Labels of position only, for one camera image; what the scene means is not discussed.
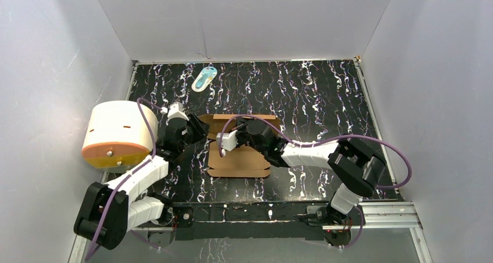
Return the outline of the brown cardboard box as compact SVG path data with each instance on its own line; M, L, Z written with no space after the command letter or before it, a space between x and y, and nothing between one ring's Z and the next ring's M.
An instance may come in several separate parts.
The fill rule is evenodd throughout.
M212 177L237 177L237 178L265 178L270 175L271 164L263 155L251 147L240 146L232 151L227 151L221 157L216 141L216 135L224 126L225 133L229 133L235 127L237 119L228 122L234 114L204 114L199 118L209 124L208 138L212 140L209 144L208 174Z

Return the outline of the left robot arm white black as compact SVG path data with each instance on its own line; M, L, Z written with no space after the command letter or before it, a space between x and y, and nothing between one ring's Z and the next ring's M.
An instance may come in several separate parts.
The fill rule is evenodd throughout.
M94 182L83 198L73 231L97 246L116 248L127 232L149 221L160 226L171 223L174 211L161 197L139 198L154 183L164 179L178 164L189 145L207 137L210 125L194 114L173 118L151 154L136 167L107 183Z

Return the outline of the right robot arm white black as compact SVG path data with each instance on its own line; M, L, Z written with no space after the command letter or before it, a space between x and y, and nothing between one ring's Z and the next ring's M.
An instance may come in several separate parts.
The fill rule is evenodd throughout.
M363 198L374 194L387 167L378 152L355 137L325 144L296 142L276 134L263 120L244 117L237 120L230 134L237 147L253 148L275 167L313 166L336 174L341 185L329 204L308 208L299 217L309 226L342 225Z

